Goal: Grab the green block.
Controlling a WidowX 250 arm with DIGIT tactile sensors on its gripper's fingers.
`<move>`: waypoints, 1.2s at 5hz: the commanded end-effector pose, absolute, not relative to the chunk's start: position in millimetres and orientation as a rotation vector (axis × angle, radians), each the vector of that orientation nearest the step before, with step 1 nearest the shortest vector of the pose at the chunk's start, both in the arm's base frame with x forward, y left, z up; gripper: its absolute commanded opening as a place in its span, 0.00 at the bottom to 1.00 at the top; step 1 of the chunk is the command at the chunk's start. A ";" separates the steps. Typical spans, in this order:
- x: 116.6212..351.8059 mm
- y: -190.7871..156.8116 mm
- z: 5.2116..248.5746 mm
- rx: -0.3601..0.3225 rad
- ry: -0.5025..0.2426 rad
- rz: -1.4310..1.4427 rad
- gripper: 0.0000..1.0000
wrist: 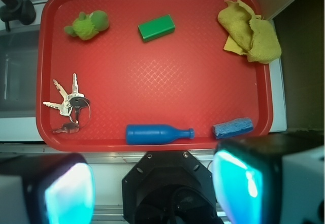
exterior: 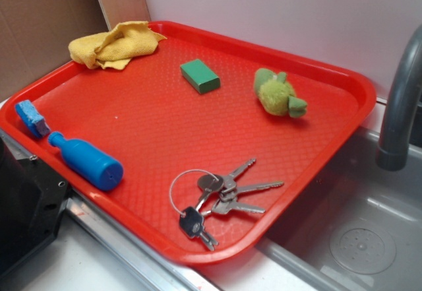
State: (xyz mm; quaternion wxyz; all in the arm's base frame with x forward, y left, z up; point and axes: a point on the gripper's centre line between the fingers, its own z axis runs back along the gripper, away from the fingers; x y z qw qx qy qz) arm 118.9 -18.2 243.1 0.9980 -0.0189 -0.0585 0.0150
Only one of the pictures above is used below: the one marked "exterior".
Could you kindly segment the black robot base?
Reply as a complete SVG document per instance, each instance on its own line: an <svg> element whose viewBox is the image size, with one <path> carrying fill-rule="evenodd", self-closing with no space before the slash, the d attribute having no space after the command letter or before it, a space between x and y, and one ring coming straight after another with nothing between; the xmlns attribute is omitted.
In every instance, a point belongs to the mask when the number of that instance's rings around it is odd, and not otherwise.
<svg viewBox="0 0 422 291"><path fill-rule="evenodd" d="M70 190L41 158L17 159L1 141L1 278L56 239Z"/></svg>

